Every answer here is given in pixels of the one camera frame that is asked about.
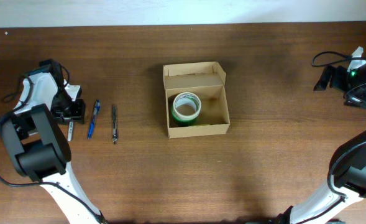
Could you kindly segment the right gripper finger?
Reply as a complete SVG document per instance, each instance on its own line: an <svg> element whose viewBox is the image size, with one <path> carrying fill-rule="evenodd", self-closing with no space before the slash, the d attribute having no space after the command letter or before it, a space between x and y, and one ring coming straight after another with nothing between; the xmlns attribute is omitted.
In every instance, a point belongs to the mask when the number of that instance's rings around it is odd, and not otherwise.
<svg viewBox="0 0 366 224"><path fill-rule="evenodd" d="M361 84L344 95L346 106L366 109L366 83Z"/></svg>
<svg viewBox="0 0 366 224"><path fill-rule="evenodd" d="M324 91L326 90L328 83L331 81L331 78L333 76L333 74L335 73L336 68L328 65L323 69L323 72L320 76L320 79L318 80L318 82L315 84L313 90L314 91Z"/></svg>

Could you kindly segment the black and white marker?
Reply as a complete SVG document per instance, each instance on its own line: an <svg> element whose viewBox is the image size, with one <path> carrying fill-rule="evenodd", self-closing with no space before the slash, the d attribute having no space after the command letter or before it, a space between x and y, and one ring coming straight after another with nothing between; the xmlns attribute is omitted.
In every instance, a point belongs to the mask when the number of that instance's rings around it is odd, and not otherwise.
<svg viewBox="0 0 366 224"><path fill-rule="evenodd" d="M73 127L74 127L74 122L70 121L68 124L68 135L67 135L68 141L71 141L73 139Z"/></svg>

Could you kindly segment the green tape roll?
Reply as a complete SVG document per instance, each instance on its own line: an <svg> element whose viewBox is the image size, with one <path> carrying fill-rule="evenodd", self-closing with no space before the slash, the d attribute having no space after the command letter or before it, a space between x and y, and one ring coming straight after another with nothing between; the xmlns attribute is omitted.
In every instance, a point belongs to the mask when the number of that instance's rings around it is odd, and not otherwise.
<svg viewBox="0 0 366 224"><path fill-rule="evenodd" d="M199 113L190 106L180 106L177 109L171 108L171 112L174 122L179 126L194 125L199 116ZM182 119L180 116L178 116L177 112L181 112L183 116L189 116L189 118Z"/></svg>

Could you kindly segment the cream masking tape roll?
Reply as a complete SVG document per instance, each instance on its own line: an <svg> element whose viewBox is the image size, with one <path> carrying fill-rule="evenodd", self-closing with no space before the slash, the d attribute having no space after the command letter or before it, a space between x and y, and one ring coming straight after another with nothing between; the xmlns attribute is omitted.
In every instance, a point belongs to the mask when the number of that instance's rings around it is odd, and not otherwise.
<svg viewBox="0 0 366 224"><path fill-rule="evenodd" d="M182 121L191 121L199 116L202 102L194 93L183 92L175 97L172 108L176 118Z"/></svg>

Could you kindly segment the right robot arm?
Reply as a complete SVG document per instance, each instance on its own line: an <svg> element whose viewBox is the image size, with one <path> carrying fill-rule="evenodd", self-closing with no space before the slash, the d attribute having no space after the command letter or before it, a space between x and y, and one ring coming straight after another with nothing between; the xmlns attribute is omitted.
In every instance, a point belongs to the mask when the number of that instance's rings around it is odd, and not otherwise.
<svg viewBox="0 0 366 224"><path fill-rule="evenodd" d="M321 65L323 73L316 91L335 88L344 94L344 104L366 109L366 57L358 47L341 61ZM347 68L341 62L348 62ZM326 181L306 201L290 206L273 223L332 223L353 203L366 199L366 130L338 147L331 157Z"/></svg>

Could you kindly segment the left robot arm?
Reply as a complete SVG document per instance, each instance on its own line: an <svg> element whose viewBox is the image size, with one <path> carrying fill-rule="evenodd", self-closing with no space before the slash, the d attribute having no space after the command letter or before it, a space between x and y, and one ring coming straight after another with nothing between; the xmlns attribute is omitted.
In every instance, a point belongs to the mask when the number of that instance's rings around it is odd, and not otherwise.
<svg viewBox="0 0 366 224"><path fill-rule="evenodd" d="M19 80L16 107L0 117L0 137L16 172L41 186L70 223L106 223L79 184L71 166L71 149L62 124L84 123L81 87L70 84L69 71L54 59Z"/></svg>

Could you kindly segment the blue pen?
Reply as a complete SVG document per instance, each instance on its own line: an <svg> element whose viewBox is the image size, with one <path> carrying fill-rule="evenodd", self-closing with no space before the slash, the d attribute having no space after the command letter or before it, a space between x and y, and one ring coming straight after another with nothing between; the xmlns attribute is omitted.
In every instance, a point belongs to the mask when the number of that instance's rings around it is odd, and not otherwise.
<svg viewBox="0 0 366 224"><path fill-rule="evenodd" d="M89 124L88 139L91 139L93 136L95 125L96 125L96 119L99 114L100 107L101 107L100 101L96 100L94 103L94 107L93 107L93 114L91 117L91 122Z"/></svg>

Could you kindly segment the black pen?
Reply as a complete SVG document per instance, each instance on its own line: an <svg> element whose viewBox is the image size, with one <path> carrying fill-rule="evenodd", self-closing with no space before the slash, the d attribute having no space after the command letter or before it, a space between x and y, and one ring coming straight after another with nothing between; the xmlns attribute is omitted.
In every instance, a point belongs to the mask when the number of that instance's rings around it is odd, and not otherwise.
<svg viewBox="0 0 366 224"><path fill-rule="evenodd" d="M117 135L117 113L116 113L116 106L112 106L112 142L116 144L118 140Z"/></svg>

